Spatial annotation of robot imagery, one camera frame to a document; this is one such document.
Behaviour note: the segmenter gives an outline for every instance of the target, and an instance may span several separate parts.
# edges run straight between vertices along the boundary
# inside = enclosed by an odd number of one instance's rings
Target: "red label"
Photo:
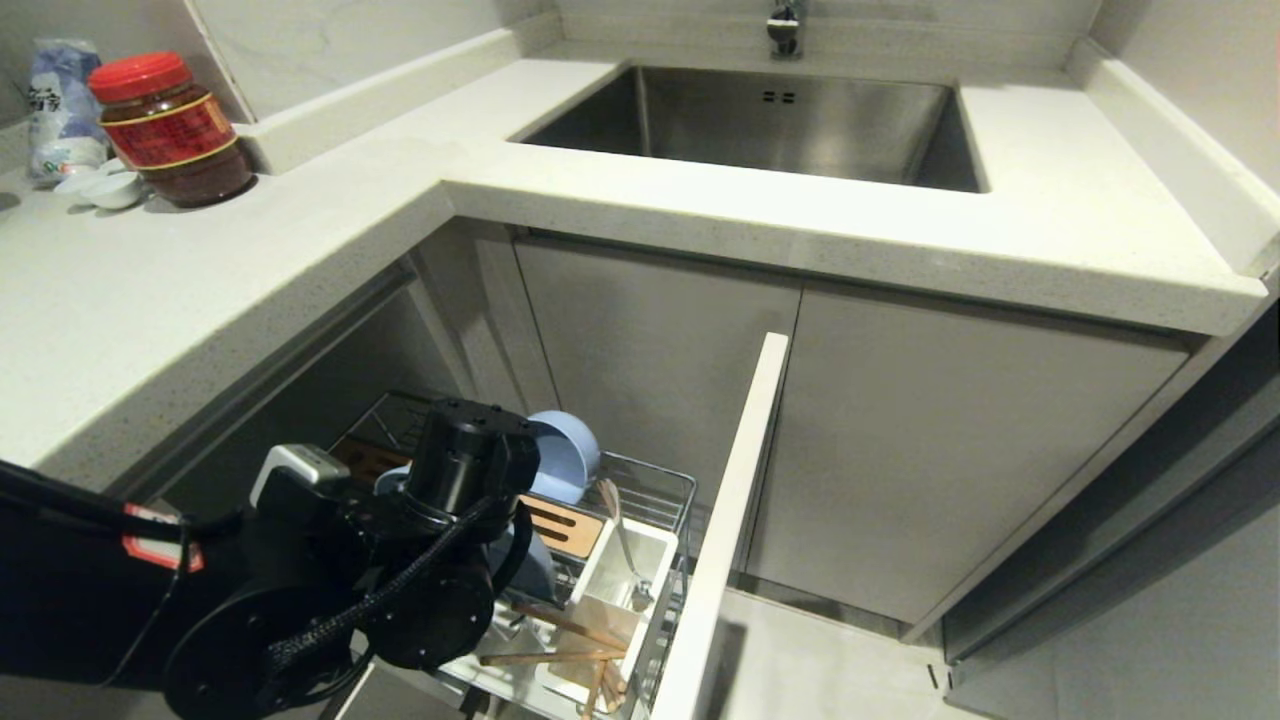
[[[146,507],[138,507],[132,502],[124,506],[124,511],[129,515],[146,518],[147,520],[173,524],[178,523],[178,519],[173,515],[164,515],[154,510],[147,510]],[[175,570],[182,562],[182,546],[175,542],[155,541],[136,536],[124,536],[122,542],[124,544],[124,551],[138,560],[146,560],[147,562],[152,562],[170,570]],[[198,573],[205,568],[205,555],[200,552],[198,544],[193,542],[188,544],[191,547],[188,551],[187,571]]]
[[[150,118],[104,123],[102,128],[140,170],[186,165],[236,142],[236,131],[212,95]]]

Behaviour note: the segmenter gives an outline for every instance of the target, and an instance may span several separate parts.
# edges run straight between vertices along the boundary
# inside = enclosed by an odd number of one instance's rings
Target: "kitchen sink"
[[[938,85],[635,67],[522,142],[982,191]]]

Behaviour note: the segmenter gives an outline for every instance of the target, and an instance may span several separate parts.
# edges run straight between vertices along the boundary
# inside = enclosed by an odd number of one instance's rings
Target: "gray cabinet door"
[[[799,281],[536,236],[516,252],[561,407],[603,448],[698,479],[696,552],[760,337],[791,334]]]
[[[813,283],[748,569],[916,623],[1185,359],[1164,337]]]

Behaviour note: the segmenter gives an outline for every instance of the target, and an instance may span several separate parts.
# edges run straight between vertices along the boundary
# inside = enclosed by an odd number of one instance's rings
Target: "jar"
[[[88,88],[116,152],[165,200],[196,208],[248,188],[253,172],[236,129],[177,53],[108,63]]]

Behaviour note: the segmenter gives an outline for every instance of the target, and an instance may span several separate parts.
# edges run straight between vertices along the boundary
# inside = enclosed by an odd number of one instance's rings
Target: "floor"
[[[323,705],[314,705],[273,715],[271,720],[319,720],[323,711]],[[0,676],[0,717],[4,720],[177,720],[164,696],[156,692],[104,689],[14,676]]]
[[[728,591],[708,720],[975,720],[943,703],[934,648]],[[933,665],[938,688],[929,678]]]

